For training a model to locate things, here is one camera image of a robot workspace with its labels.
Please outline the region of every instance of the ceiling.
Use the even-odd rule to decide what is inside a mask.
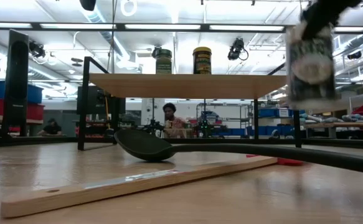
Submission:
[[[229,0],[137,0],[137,8],[133,15],[131,2],[118,0],[115,12],[117,23],[213,23],[213,24],[281,24],[293,25],[298,22],[301,8],[307,1],[229,1]],[[112,0],[97,0],[97,8],[104,22],[112,21]],[[0,21],[11,22],[89,22],[83,14],[79,0],[0,0]],[[363,26],[363,7],[350,9],[340,19],[342,26]],[[44,44],[48,52],[47,59],[36,60],[48,68],[52,74],[67,79],[81,79],[83,67],[74,67],[71,58],[91,56],[105,68],[111,68],[108,59],[109,43],[99,32],[67,32],[67,31],[22,31],[29,35],[30,40]],[[246,61],[229,61],[227,54],[236,37],[243,38],[245,48],[249,52]],[[356,35],[335,35],[340,44],[357,37]],[[0,30],[0,45],[7,46],[8,30]],[[250,34],[250,33],[198,33],[198,32],[117,32],[116,38],[122,46],[136,52],[136,61],[143,67],[152,66],[149,53],[155,45],[172,50],[177,73],[192,73],[192,51],[198,46],[212,49],[212,73],[238,75],[266,75],[285,61],[284,34]],[[363,61],[345,60],[336,57],[336,70]],[[115,67],[115,73],[133,73]],[[343,73],[339,81],[356,76],[358,70]]]

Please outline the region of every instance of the wooden stick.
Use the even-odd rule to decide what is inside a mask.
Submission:
[[[239,161],[218,162],[193,167],[176,167],[171,170],[132,175],[95,183],[35,190],[4,198],[1,202],[1,215],[6,218],[30,215],[104,198],[267,166],[276,162],[276,158],[257,156]]]

